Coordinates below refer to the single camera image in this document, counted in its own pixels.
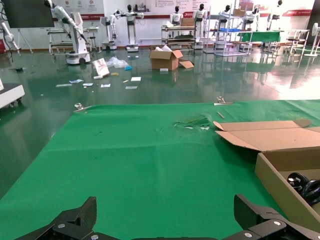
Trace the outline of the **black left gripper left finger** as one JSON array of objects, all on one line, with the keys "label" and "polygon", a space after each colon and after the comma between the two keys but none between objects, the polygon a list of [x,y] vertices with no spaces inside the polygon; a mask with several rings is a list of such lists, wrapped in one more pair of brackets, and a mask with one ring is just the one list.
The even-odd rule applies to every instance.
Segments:
[{"label": "black left gripper left finger", "polygon": [[49,224],[18,237],[19,240],[109,240],[93,230],[97,221],[97,198],[90,196],[78,208],[62,211]]}]

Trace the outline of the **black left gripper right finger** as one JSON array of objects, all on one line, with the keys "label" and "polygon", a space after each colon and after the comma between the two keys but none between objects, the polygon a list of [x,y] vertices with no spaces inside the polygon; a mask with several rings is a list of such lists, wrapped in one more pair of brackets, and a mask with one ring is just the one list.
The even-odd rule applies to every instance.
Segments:
[{"label": "black left gripper right finger", "polygon": [[236,194],[233,213],[242,228],[226,240],[318,240],[320,234],[290,222],[275,209],[250,202],[244,195]]}]

